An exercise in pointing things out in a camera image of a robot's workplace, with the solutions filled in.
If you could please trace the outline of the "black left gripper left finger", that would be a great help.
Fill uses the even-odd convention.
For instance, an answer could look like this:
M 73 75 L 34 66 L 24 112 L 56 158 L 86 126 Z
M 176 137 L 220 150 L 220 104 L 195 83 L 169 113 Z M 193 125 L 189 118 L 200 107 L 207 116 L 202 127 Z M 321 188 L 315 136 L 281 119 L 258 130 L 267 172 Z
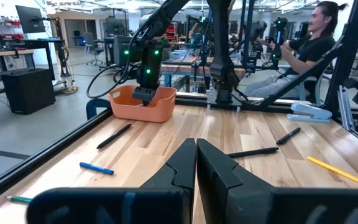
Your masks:
M 62 187 L 27 207 L 27 224 L 190 224 L 196 143 L 184 140 L 140 187 Z

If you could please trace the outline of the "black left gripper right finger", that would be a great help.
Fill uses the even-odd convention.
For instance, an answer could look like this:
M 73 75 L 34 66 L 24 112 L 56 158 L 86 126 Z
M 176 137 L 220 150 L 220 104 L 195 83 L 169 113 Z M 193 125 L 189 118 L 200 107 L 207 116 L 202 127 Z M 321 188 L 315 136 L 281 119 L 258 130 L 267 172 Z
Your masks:
M 197 148 L 207 224 L 358 224 L 358 189 L 274 187 L 207 140 Z

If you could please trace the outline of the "black pen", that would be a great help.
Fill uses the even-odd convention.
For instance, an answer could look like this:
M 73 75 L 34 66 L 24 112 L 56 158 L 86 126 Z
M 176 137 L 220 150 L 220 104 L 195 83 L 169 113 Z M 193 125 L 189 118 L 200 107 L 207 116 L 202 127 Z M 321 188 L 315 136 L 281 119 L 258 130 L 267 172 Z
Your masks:
M 227 154 L 230 158 L 240 158 L 240 157 L 247 157 L 247 156 L 254 156 L 258 154 L 271 154 L 276 153 L 279 150 L 278 147 L 269 147 L 264 149 L 256 149 L 251 151 L 243 151 L 243 152 L 235 152 Z
M 293 136 L 295 136 L 296 134 L 298 134 L 301 131 L 301 128 L 296 128 L 293 131 L 289 132 L 288 134 L 286 134 L 284 137 L 280 138 L 277 142 L 276 145 L 283 145 L 286 144 Z
M 103 142 L 101 142 L 97 146 L 97 149 L 102 149 L 105 146 L 107 146 L 108 144 L 112 143 L 115 139 L 117 139 L 119 136 L 121 136 L 123 133 L 125 133 L 130 127 L 131 127 L 131 124 L 127 124 L 122 129 L 118 130 L 115 134 L 113 134 L 112 136 L 108 137 Z

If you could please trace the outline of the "blue-grey crayon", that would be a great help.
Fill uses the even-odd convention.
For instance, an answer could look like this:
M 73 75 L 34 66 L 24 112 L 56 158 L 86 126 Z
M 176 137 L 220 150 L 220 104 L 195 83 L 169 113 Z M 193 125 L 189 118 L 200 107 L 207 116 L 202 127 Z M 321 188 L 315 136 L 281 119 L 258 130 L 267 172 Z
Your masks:
M 113 175 L 113 174 L 114 174 L 114 171 L 111 170 L 111 169 L 107 169 L 107 168 L 104 168 L 104 167 L 96 166 L 96 165 L 93 165 L 93 164 L 88 164 L 88 163 L 85 163 L 85 162 L 80 162 L 79 165 L 80 165 L 80 167 L 82 167 L 82 168 L 84 168 L 84 169 L 93 170 L 93 171 L 100 172 L 100 173 L 103 173 L 103 174 L 107 174 L 107 175 Z

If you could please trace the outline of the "yellow pencil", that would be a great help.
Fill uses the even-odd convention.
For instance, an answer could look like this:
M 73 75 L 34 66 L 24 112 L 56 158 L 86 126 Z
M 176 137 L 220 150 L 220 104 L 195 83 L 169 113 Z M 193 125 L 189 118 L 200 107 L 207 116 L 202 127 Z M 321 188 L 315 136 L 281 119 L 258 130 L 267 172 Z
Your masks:
M 314 164 L 317 164 L 317 165 L 319 165 L 319 166 L 321 166 L 321 167 L 324 167 L 325 169 L 328 169 L 328 170 L 330 170 L 330 171 L 333 171 L 333 172 L 336 173 L 336 174 L 339 174 L 339 175 L 341 175 L 341 176 L 343 176 L 343 177 L 345 177 L 345 178 L 347 178 L 347 179 L 350 179 L 350 180 L 352 180 L 352 181 L 358 183 L 358 177 L 356 177 L 356 176 L 354 176 L 354 175 L 348 174 L 347 172 L 344 172 L 343 170 L 338 169 L 338 168 L 336 168 L 336 167 L 334 167 L 334 166 L 331 166 L 331 165 L 329 165 L 329 164 L 327 164 L 327 163 L 325 163 L 325 162 L 322 162 L 322 161 L 320 161 L 320 160 L 318 160 L 318 159 L 316 159 L 316 158 L 314 158 L 314 157 L 308 156 L 307 159 L 308 159 L 310 162 L 314 163 Z

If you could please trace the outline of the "green pencil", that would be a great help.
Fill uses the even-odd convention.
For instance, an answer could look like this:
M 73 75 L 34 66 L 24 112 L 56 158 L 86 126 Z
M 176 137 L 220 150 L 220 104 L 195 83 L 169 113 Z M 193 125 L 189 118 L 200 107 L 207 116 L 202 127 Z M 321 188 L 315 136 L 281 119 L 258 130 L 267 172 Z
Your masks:
M 32 199 L 27 197 L 21 197 L 21 196 L 6 196 L 8 201 L 14 202 L 14 203 L 31 203 Z

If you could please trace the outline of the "orange plastic bin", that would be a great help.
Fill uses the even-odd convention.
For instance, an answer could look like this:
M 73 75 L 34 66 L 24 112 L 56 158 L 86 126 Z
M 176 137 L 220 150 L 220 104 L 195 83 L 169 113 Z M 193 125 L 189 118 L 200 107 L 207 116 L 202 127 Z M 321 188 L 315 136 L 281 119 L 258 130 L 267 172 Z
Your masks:
M 115 117 L 153 123 L 162 123 L 171 117 L 177 93 L 175 88 L 159 87 L 147 106 L 132 97 L 135 88 L 135 85 L 123 85 L 108 93 Z

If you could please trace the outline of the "wooden table blue legs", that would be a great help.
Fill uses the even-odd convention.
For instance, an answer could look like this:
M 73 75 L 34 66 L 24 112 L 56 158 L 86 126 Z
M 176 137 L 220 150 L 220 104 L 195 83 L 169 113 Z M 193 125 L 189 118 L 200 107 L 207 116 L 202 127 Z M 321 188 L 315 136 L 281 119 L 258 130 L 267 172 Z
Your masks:
M 162 86 L 174 87 L 187 93 L 205 93 L 214 87 L 214 78 L 206 65 L 162 64 L 160 69 Z

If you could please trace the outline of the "office chair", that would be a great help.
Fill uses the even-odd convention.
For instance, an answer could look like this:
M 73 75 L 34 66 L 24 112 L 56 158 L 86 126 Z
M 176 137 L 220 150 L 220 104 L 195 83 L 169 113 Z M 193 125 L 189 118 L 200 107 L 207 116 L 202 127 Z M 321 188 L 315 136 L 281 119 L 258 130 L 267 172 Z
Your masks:
M 94 59 L 86 62 L 85 64 L 93 64 L 95 66 L 97 66 L 98 62 L 100 64 L 104 64 L 104 62 L 98 58 L 98 56 L 104 52 L 104 48 L 98 45 L 98 43 L 94 40 L 92 33 L 84 32 L 83 36 L 85 38 L 85 52 L 94 56 Z

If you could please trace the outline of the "light grey stapler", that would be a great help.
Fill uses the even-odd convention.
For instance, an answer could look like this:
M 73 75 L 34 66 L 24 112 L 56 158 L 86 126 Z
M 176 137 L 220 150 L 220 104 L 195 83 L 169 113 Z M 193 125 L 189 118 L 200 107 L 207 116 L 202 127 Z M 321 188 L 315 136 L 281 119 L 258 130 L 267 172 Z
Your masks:
M 287 114 L 287 118 L 292 121 L 329 123 L 332 116 L 328 110 L 298 102 L 292 104 L 290 109 L 293 113 Z

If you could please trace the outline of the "black floor cabinet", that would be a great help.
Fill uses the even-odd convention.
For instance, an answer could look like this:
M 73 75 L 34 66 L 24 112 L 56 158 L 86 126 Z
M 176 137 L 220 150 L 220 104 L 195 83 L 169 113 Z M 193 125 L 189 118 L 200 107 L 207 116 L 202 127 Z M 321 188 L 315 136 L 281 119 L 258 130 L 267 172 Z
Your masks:
M 52 75 L 42 68 L 27 68 L 1 75 L 10 109 L 15 114 L 32 114 L 55 103 Z

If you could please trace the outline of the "black desk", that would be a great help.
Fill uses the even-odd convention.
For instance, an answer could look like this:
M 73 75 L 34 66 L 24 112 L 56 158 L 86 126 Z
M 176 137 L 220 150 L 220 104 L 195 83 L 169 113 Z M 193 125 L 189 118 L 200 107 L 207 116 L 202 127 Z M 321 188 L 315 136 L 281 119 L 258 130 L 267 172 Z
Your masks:
M 4 60 L 5 56 L 15 56 L 30 54 L 31 50 L 36 49 L 45 49 L 47 55 L 48 69 L 52 73 L 52 80 L 55 80 L 55 73 L 52 63 L 52 54 L 51 46 L 49 43 L 58 43 L 62 44 L 63 41 L 57 38 L 47 38 L 47 39 L 22 39 L 19 43 L 13 42 L 13 49 L 0 50 L 0 69 L 5 72 L 7 71 L 6 62 Z

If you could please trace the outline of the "black monitor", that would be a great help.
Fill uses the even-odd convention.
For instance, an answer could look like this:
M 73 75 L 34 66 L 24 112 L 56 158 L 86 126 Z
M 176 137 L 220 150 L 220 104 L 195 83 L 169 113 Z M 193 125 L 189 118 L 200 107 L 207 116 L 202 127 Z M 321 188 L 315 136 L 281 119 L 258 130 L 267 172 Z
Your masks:
M 19 16 L 23 33 L 30 34 L 45 32 L 40 9 L 16 5 L 16 11 Z

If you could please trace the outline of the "person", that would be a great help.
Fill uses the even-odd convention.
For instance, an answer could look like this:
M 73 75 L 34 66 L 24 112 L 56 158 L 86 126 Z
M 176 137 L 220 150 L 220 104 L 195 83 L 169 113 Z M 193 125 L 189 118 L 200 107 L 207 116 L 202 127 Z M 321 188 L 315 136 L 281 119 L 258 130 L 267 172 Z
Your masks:
M 332 1 L 319 2 L 308 22 L 309 34 L 298 40 L 286 41 L 280 46 L 282 58 L 290 68 L 283 75 L 249 84 L 244 94 L 267 98 L 291 82 L 289 75 L 299 75 L 312 67 L 336 43 L 333 33 L 338 15 L 347 6 L 347 3 L 339 5 Z

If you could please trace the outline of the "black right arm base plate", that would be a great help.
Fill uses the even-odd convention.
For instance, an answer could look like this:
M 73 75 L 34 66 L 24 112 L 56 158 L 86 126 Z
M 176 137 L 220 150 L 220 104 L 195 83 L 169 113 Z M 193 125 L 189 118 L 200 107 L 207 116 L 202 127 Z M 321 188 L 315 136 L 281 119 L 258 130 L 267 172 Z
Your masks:
M 242 103 L 229 90 L 209 90 L 207 93 L 207 108 L 240 111 Z

